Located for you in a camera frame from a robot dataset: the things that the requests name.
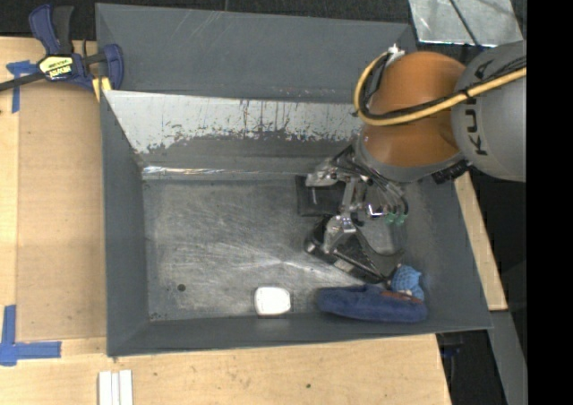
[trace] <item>blue towel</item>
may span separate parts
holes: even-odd
[[[408,265],[400,266],[390,283],[390,290],[394,292],[404,292],[410,290],[412,295],[423,301],[423,290],[420,287],[420,276],[422,274]]]
[[[380,323],[418,323],[428,316],[422,300],[372,284],[319,290],[321,311]]]

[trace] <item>white object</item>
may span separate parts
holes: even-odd
[[[98,405],[133,405],[131,370],[99,372]]]
[[[290,292],[281,287],[259,287],[254,292],[258,315],[283,315],[290,311]]]

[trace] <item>gray bin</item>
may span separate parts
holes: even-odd
[[[100,109],[110,356],[491,327],[454,186],[431,179],[406,188],[399,232],[428,319],[365,323],[314,303],[357,281],[304,252],[314,220],[296,212],[295,175],[348,144],[355,79],[394,43],[415,50],[410,27],[99,4],[97,30],[125,60]],[[294,310],[257,317],[259,285],[290,289]]]

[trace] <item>blue tape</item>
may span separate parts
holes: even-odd
[[[0,366],[15,366],[18,360],[29,358],[60,358],[61,348],[61,341],[16,343],[16,305],[4,308]]]
[[[6,69],[10,72],[15,79],[21,75],[28,75],[30,73],[36,73],[38,68],[35,64],[30,61],[18,61],[16,63],[8,63]],[[15,114],[20,110],[20,87],[14,88],[12,93],[12,113]]]

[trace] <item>bin floor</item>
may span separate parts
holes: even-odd
[[[149,180],[143,192],[151,320],[252,315],[262,285],[317,312],[318,288],[361,283],[304,252],[316,219],[297,214],[294,177]]]

